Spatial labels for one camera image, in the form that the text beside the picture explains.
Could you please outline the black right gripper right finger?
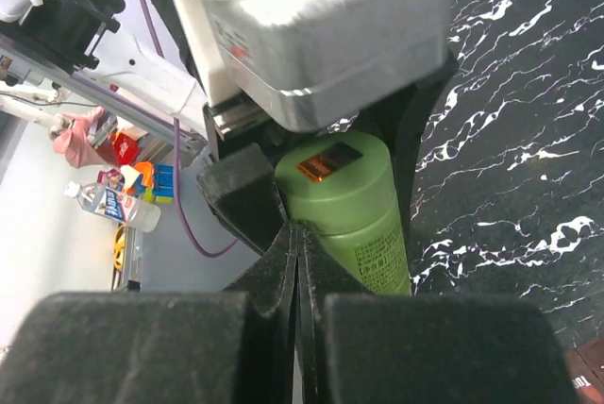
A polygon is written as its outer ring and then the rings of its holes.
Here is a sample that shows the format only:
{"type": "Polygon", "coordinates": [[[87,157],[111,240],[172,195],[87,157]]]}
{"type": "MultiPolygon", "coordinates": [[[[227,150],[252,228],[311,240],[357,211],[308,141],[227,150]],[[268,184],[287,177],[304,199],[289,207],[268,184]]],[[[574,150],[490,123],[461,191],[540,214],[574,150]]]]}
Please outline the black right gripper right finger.
{"type": "Polygon", "coordinates": [[[307,403],[575,403],[534,306],[497,295],[375,295],[296,229],[307,403]]]}

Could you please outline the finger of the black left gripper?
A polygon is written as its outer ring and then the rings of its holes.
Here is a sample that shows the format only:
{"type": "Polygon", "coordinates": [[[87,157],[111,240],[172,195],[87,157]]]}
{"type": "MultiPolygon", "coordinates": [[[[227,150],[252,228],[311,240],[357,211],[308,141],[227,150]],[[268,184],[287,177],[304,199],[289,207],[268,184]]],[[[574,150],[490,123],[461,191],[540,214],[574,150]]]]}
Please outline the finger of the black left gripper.
{"type": "Polygon", "coordinates": [[[197,174],[199,192],[219,223],[264,255],[284,224],[274,167],[256,143],[211,163],[197,174]]]}
{"type": "Polygon", "coordinates": [[[406,250],[410,249],[411,197],[421,139],[436,103],[458,69],[455,55],[449,52],[440,69],[383,98],[368,110],[375,132],[391,153],[406,250]]]}

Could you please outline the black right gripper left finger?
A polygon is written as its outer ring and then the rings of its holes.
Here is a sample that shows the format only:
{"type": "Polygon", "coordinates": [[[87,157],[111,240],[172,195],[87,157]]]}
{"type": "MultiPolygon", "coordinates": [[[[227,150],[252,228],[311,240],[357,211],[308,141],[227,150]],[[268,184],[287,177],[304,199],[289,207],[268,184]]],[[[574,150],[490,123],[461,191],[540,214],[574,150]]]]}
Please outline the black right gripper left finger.
{"type": "Polygon", "coordinates": [[[217,293],[62,293],[1,364],[5,403],[288,403],[302,227],[217,293]]]}

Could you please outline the green lidded pill bottle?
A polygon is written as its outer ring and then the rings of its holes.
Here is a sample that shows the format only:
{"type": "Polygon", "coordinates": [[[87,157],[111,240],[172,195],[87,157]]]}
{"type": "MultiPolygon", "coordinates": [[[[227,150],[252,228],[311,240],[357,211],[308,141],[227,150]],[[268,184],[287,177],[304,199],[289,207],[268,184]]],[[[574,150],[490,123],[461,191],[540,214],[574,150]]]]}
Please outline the green lidded pill bottle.
{"type": "Polygon", "coordinates": [[[276,184],[295,221],[370,291],[410,295],[403,227],[386,144],[367,133],[318,137],[288,152],[276,184]]]}

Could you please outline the brown weekly pill organizer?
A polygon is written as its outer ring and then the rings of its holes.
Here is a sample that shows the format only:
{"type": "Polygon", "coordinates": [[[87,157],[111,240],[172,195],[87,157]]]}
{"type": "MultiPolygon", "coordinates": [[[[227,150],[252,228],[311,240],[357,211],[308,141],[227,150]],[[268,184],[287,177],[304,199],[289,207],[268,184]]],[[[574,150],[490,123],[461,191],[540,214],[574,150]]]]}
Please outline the brown weekly pill organizer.
{"type": "Polygon", "coordinates": [[[603,404],[603,338],[568,351],[566,364],[581,403],[603,404]]]}

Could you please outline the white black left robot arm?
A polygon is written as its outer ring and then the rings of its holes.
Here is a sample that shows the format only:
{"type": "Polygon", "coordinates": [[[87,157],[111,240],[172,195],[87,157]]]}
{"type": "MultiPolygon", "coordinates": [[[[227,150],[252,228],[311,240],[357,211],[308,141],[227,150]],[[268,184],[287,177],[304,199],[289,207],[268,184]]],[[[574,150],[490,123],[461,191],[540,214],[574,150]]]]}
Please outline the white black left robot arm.
{"type": "Polygon", "coordinates": [[[1,0],[1,68],[116,109],[117,87],[207,141],[223,227],[266,252],[283,216],[368,288],[406,293],[429,107],[456,64],[452,0],[1,0]]]}

